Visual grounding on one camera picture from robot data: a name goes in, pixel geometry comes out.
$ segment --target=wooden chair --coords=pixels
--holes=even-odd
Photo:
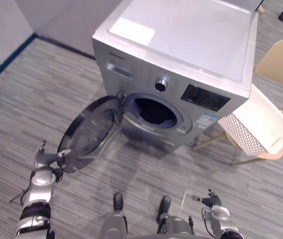
[[[254,73],[266,78],[269,78],[279,84],[283,85],[283,40],[277,42],[257,64]],[[195,146],[193,149],[197,150],[207,146],[213,142],[221,139],[228,139],[235,147],[240,146],[233,140],[233,138],[226,131],[200,145]],[[261,153],[257,155],[256,159],[247,160],[239,163],[234,163],[234,166],[239,166],[247,163],[258,162],[263,160],[275,160],[283,156],[283,148],[277,154]]]

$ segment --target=door glass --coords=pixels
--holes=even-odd
[[[81,156],[93,152],[107,137],[113,124],[113,110],[106,110],[102,112],[97,119],[91,119],[89,124],[82,126],[81,134],[75,146],[77,156],[80,158]]]

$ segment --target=control knob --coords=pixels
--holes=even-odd
[[[168,82],[165,78],[159,78],[156,80],[155,88],[157,91],[163,92],[167,89],[167,87],[168,87]]]

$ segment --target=white paper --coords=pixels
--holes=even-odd
[[[112,26],[109,32],[144,46],[148,46],[156,31],[121,17]]]

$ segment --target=wall baseboard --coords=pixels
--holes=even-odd
[[[46,42],[49,42],[51,44],[54,44],[56,46],[59,46],[61,48],[64,48],[66,50],[69,50],[71,52],[74,52],[74,53],[77,53],[79,55],[82,55],[82,56],[85,56],[85,57],[88,57],[92,60],[95,60],[95,57],[90,55],[90,54],[87,54],[87,53],[84,53],[78,49],[75,49],[71,46],[68,46],[68,45],[65,45],[61,42],[58,42],[56,40],[53,40],[53,39],[50,39],[50,38],[47,38],[45,36],[41,36],[41,35],[38,35],[36,33],[33,33],[32,35],[30,35],[30,37],[28,39],[26,39],[25,42],[23,42],[1,65],[0,65],[0,74],[2,73],[2,71],[4,71],[6,69],[6,67],[34,40],[34,39],[40,39],[40,40],[43,40],[43,41],[46,41]]]

